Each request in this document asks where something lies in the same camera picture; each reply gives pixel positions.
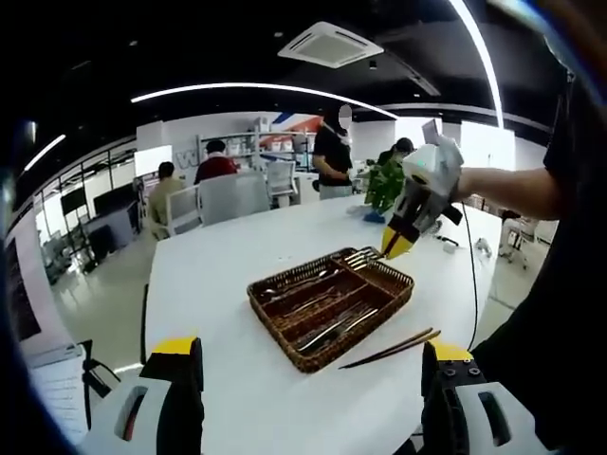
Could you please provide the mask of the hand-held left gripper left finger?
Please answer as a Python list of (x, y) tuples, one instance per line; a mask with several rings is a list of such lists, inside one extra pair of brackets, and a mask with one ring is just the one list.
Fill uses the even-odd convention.
[(200, 454), (204, 405), (199, 337), (158, 344), (139, 375), (96, 406), (82, 454)]

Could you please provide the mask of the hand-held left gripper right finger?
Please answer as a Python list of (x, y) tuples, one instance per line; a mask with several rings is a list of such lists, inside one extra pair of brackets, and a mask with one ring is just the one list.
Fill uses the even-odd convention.
[(424, 344), (421, 394), (425, 454), (544, 454), (535, 419), (471, 354), (439, 341)]

